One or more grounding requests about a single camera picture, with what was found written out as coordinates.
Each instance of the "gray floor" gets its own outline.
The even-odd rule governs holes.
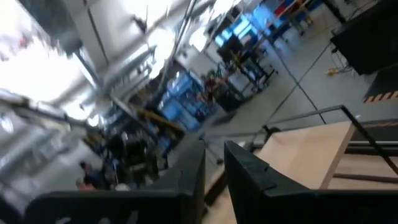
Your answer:
[[[366,9],[371,7],[375,1],[356,0],[355,2],[358,6],[363,6]],[[345,5],[343,0],[337,0],[337,3],[347,17],[351,16],[356,9],[354,6]],[[398,117],[396,114],[398,103],[395,100],[371,104],[362,103],[362,98],[372,83],[374,75],[359,76],[348,72],[333,77],[326,76],[326,71],[336,65],[332,61],[331,48],[328,47],[325,51],[324,49],[329,43],[331,30],[337,28],[338,23],[325,6],[319,7],[311,15],[315,23],[303,37],[299,37],[297,31],[291,29],[285,34],[285,37],[289,39],[288,45],[283,42],[276,43],[280,57],[269,45],[266,46],[269,55],[263,63],[271,63],[279,71],[279,75],[273,76],[270,87],[240,107],[237,115],[228,124],[215,128],[206,128],[208,126],[205,125],[204,130],[207,136],[257,131],[267,121],[275,121],[315,110],[289,73],[298,80],[302,89],[318,109],[345,105],[360,121]],[[327,113],[323,117],[327,123],[346,120],[341,112]],[[278,127],[296,128],[317,124],[322,124],[322,121],[319,116],[313,116],[282,123]],[[197,136],[197,133],[190,134],[176,151],[188,148],[189,143],[196,140]],[[231,140],[249,139],[250,137],[242,137]],[[225,140],[212,139],[213,143],[210,144],[210,147],[221,157],[223,155],[222,145]],[[209,179],[216,166],[214,157],[209,153],[207,157],[206,179]]]

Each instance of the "person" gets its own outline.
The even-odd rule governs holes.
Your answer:
[[[92,184],[85,184],[81,179],[76,180],[76,187],[80,191],[95,190],[95,187]]]
[[[100,170],[93,169],[91,163],[86,161],[81,161],[79,163],[80,167],[84,171],[84,184],[91,184],[95,189],[99,190],[109,190],[110,185],[109,182],[105,178],[104,167]]]
[[[205,92],[199,97],[209,105],[215,104],[215,90],[218,87],[218,81],[215,78],[206,75],[202,75],[200,78],[205,86]]]

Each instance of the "metal railing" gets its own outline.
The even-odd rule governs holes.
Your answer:
[[[361,141],[360,144],[362,144],[362,146],[368,147],[368,149],[367,149],[368,151],[371,148],[373,150],[373,153],[372,153],[373,155],[381,156],[382,159],[386,162],[386,164],[394,171],[394,173],[398,175],[398,167],[394,164],[394,162],[390,158],[391,153],[389,153],[389,151],[387,151],[381,147],[381,144],[386,145],[385,144],[386,142],[377,142],[368,133],[368,131],[362,126],[362,124],[358,122],[358,120],[353,116],[353,114],[348,110],[348,108],[343,105],[332,106],[332,107],[312,111],[312,112],[305,113],[305,114],[299,114],[299,115],[292,116],[292,117],[289,117],[286,119],[281,119],[278,121],[270,122],[270,123],[265,124],[260,130],[258,130],[256,132],[233,133],[233,134],[227,134],[227,135],[218,134],[218,135],[213,135],[213,136],[202,136],[202,138],[206,139],[207,143],[210,143],[211,139],[214,139],[214,138],[219,139],[219,138],[235,138],[235,137],[243,137],[243,136],[252,136],[253,140],[254,140],[258,137],[258,135],[265,134],[267,136],[264,140],[264,144],[265,144],[267,139],[269,138],[269,136],[271,136],[275,132],[274,130],[272,130],[273,128],[270,128],[271,126],[274,126],[274,125],[280,124],[280,123],[284,123],[284,122],[288,122],[288,121],[293,121],[293,120],[300,119],[300,118],[306,118],[306,117],[313,116],[313,115],[328,113],[328,112],[332,112],[332,111],[343,112],[343,114],[351,121],[353,126],[357,129],[358,133],[360,135],[362,135],[362,137],[366,140],[366,141]],[[255,149],[259,149],[262,147],[263,147],[263,144],[260,144],[260,145],[253,144],[251,141],[251,144],[248,144],[246,149],[253,151]],[[348,151],[349,151],[349,153],[347,153],[347,154],[359,154],[359,155],[364,154],[364,153],[361,153],[360,151],[355,151],[352,149],[348,149]],[[395,177],[385,178],[385,177],[370,176],[370,175],[334,174],[334,177],[344,178],[344,179],[354,179],[354,180],[388,182],[388,183],[397,183],[398,182],[398,178],[395,178]]]

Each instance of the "black metal frame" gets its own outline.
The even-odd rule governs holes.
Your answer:
[[[300,114],[296,115],[287,119],[281,119],[278,121],[274,121],[271,123],[265,124],[261,130],[255,133],[236,133],[236,134],[227,134],[227,135],[216,135],[216,136],[208,136],[206,139],[209,138],[227,138],[227,137],[240,137],[240,136],[254,136],[257,137],[259,134],[265,134],[266,136],[270,136],[273,132],[270,130],[269,126],[273,126],[275,124],[279,123],[284,123],[287,121],[293,121],[295,119],[300,119],[300,118],[306,118],[309,116],[313,115],[318,115],[318,114],[323,114],[323,113],[328,113],[332,111],[342,111],[345,116],[352,122],[354,127],[358,130],[358,132],[369,142],[369,145],[375,149],[375,154],[378,156],[381,156],[383,160],[387,163],[387,165],[398,175],[398,167],[393,163],[389,155],[386,153],[386,151],[374,140],[374,138],[368,133],[366,129],[363,128],[363,126],[358,122],[358,120],[353,116],[351,112],[349,112],[348,108],[345,107],[344,105],[339,105],[339,106],[331,106],[328,108],[312,111],[309,113],[305,114]],[[254,151],[255,149],[262,148],[263,145],[255,145],[255,144],[250,144],[248,145],[248,150],[251,152]],[[344,179],[354,179],[354,180],[367,180],[367,181],[378,181],[378,182],[388,182],[388,183],[394,183],[396,184],[398,182],[398,178],[395,177],[390,177],[390,178],[385,178],[385,177],[379,177],[379,176],[368,176],[368,175],[356,175],[356,174],[335,174],[334,175],[336,178],[344,178]]]

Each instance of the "wooden tabletop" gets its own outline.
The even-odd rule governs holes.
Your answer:
[[[324,189],[353,133],[351,122],[275,133],[256,156],[308,188]],[[203,223],[236,223],[228,189],[210,207]]]

